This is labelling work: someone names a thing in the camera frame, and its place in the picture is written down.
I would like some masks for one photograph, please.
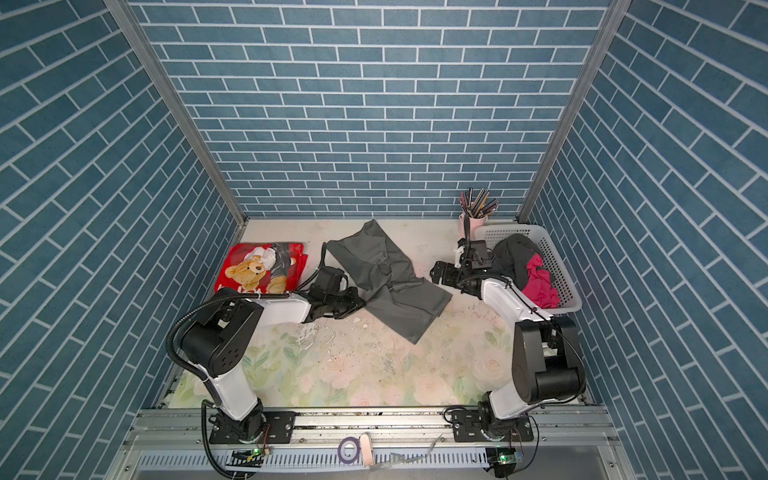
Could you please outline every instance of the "metal post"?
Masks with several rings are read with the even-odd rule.
[[[608,47],[611,46],[611,42],[614,40],[616,31],[624,19],[624,14],[627,13],[631,0],[613,0],[611,6],[600,23],[598,34],[594,38],[594,44],[589,50],[587,59],[584,61],[584,66],[581,68],[581,73],[574,85],[573,93],[568,98],[568,103],[565,105],[563,115],[558,122],[557,128],[555,128],[552,134],[552,139],[547,146],[547,150],[544,152],[544,156],[541,159],[541,163],[538,165],[536,175],[534,175],[531,181],[531,187],[528,189],[528,193],[525,195],[522,207],[518,213],[518,223],[527,223],[528,218],[531,216],[533,207],[538,200],[538,196],[541,194],[541,190],[544,188],[544,184],[547,181],[549,172],[552,171],[555,161],[560,154],[560,150],[563,148],[565,138],[571,131],[571,127],[576,120],[581,104],[584,103],[584,98],[589,93],[589,87],[592,85],[592,81],[598,75],[598,69],[603,63],[605,54],[608,51]]]
[[[221,170],[216,165],[214,156],[208,150],[203,136],[200,135],[197,125],[195,125],[187,108],[184,106],[181,96],[176,91],[176,87],[170,81],[163,64],[157,56],[157,52],[152,48],[149,37],[147,37],[144,29],[139,25],[133,9],[127,0],[104,0],[104,3],[128,40],[128,44],[131,45],[142,66],[144,66],[144,70],[163,98],[170,114],[174,116],[179,124],[181,132],[189,141],[192,150],[197,155],[197,159],[200,160],[200,163],[214,183],[216,190],[219,191],[219,195],[221,195],[233,217],[235,217],[235,221],[238,225],[244,226],[247,222],[245,212],[243,212],[240,203],[235,198],[234,192],[227,185]]]

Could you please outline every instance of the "pink cloth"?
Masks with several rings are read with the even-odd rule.
[[[523,295],[541,308],[556,308],[560,305],[560,297],[549,280],[549,270],[543,266],[541,256],[534,254],[525,266],[528,269],[528,285],[523,289]]]

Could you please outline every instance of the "plastic basket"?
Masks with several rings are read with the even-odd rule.
[[[523,225],[519,223],[510,223],[507,225],[484,225],[475,230],[475,239],[485,240],[488,248],[493,249],[496,244],[509,237],[513,233],[522,233],[536,243],[541,250],[541,257],[544,261],[544,268],[549,270],[552,286],[558,289],[560,304],[558,308],[549,308],[548,312],[553,315],[562,313],[576,312],[581,309],[581,297],[576,291],[574,281],[568,270],[565,268],[563,259],[560,258],[558,249],[554,247],[549,232],[538,225]]]

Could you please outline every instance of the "brick wallpaper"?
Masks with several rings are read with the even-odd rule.
[[[251,217],[510,217],[608,0],[258,3],[131,2]]]
[[[768,478],[767,26],[634,0],[535,210],[638,478]]]
[[[0,2],[0,225],[0,478],[103,475],[234,225],[101,0]]]

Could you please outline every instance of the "folded gray garment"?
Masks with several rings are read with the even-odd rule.
[[[367,310],[411,343],[422,338],[451,301],[450,293],[416,276],[411,260],[376,220],[327,245],[355,284],[365,290]]]

